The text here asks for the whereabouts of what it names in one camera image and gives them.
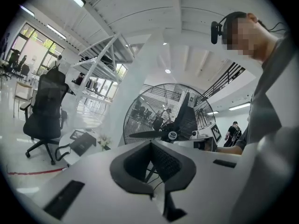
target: chair armrest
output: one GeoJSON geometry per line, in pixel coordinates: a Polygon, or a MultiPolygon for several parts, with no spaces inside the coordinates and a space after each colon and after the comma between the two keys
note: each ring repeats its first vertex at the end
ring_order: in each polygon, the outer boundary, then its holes
{"type": "Polygon", "coordinates": [[[31,85],[24,84],[24,83],[22,83],[22,82],[19,82],[19,81],[17,81],[17,84],[19,84],[20,86],[26,87],[26,88],[32,88],[32,86],[31,86],[31,85]]]}
{"type": "Polygon", "coordinates": [[[25,110],[28,109],[28,107],[29,107],[30,105],[31,105],[30,102],[26,102],[26,103],[24,103],[24,104],[22,104],[22,105],[20,106],[20,110],[25,111],[25,110]]]}

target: mesh backrest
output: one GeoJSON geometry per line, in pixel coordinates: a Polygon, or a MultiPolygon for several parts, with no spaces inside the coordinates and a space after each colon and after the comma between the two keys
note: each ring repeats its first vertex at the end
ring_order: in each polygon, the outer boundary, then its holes
{"type": "Polygon", "coordinates": [[[59,118],[60,105],[68,89],[67,84],[55,82],[47,75],[41,75],[32,112],[42,116],[59,118]]]}
{"type": "Polygon", "coordinates": [[[29,66],[24,64],[21,69],[21,74],[26,76],[29,73],[29,71],[30,71],[29,66]]]}
{"type": "Polygon", "coordinates": [[[60,72],[58,69],[50,69],[47,73],[47,77],[60,84],[64,84],[65,82],[65,74],[60,72]]]}

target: headset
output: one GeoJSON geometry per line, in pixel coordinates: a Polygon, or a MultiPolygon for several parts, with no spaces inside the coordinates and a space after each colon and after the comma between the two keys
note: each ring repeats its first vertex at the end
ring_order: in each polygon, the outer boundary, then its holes
{"type": "MultiPolygon", "coordinates": [[[[224,19],[229,19],[229,20],[233,20],[235,18],[239,18],[239,17],[243,17],[245,18],[246,17],[246,13],[244,12],[233,12],[233,13],[230,13],[228,15],[226,15],[224,18],[222,18],[222,20],[220,22],[216,22],[216,21],[213,21],[212,24],[211,24],[211,42],[212,44],[216,44],[217,43],[217,40],[218,40],[218,36],[221,36],[223,35],[223,32],[221,31],[222,29],[222,24],[221,22],[224,21],[224,19]]],[[[278,32],[278,31],[281,31],[281,30],[284,30],[285,29],[279,29],[279,30],[276,30],[276,31],[273,31],[273,29],[278,25],[278,24],[283,24],[282,22],[279,22],[275,25],[274,28],[268,30],[268,28],[266,28],[266,26],[262,23],[261,20],[258,20],[258,23],[260,23],[262,25],[262,27],[264,27],[268,32],[278,32]]]]}

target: ceiling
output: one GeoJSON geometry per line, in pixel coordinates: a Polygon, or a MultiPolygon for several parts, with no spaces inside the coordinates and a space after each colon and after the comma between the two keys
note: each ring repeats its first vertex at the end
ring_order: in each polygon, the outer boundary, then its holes
{"type": "MultiPolygon", "coordinates": [[[[25,5],[38,20],[53,24],[79,51],[116,33],[122,33],[135,52],[157,29],[173,30],[177,34],[193,32],[199,37],[209,37],[212,21],[220,21],[237,10],[262,16],[263,23],[269,27],[280,21],[266,0],[85,1],[82,8],[73,0],[28,0],[25,5]]],[[[208,89],[233,61],[228,56],[218,56],[217,51],[220,52],[221,47],[214,46],[216,49],[213,47],[212,51],[203,40],[198,41],[203,45],[182,44],[181,40],[163,46],[145,83],[177,82],[199,91],[208,89]],[[166,74],[165,69],[171,70],[171,74],[166,74]]],[[[129,53],[124,40],[122,44],[129,53]]]]}

